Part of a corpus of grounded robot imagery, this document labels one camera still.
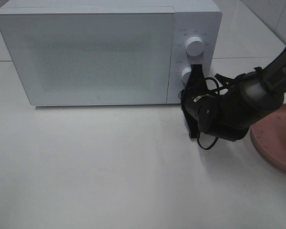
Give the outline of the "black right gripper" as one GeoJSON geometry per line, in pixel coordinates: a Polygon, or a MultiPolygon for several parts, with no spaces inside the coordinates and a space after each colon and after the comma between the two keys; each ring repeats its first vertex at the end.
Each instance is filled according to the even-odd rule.
{"type": "Polygon", "coordinates": [[[223,120],[219,96],[201,94],[206,90],[201,64],[191,64],[191,72],[183,91],[181,108],[189,129],[190,139],[200,133],[234,142],[244,138],[249,128],[230,127],[223,120]]]}

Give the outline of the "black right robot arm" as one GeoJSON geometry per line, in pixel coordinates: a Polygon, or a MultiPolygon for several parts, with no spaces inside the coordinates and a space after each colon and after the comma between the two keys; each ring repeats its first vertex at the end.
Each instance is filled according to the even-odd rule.
{"type": "Polygon", "coordinates": [[[251,125],[282,106],[285,92],[286,47],[267,67],[256,67],[234,79],[220,74],[205,77],[202,66],[193,64],[181,93],[189,137],[199,140],[204,133],[215,142],[240,140],[251,125]],[[216,88],[209,89],[208,80],[216,88]]]}

